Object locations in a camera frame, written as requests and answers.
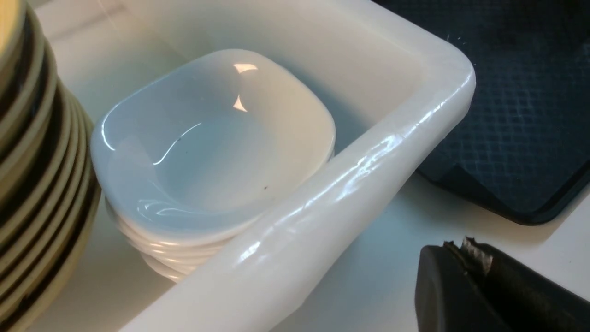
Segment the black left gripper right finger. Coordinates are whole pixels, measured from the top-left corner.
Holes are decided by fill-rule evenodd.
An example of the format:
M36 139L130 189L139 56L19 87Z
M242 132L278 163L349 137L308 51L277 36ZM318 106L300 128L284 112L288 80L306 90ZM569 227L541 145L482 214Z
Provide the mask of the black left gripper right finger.
M479 295L514 332L587 332L589 301L472 237L444 248L458 259Z

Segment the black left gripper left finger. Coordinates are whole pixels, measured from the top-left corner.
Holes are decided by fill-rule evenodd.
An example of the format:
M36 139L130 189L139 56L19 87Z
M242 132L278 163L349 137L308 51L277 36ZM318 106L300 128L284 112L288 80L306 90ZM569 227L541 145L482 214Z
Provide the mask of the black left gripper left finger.
M420 332L506 332L504 324L451 250L424 246L415 313Z

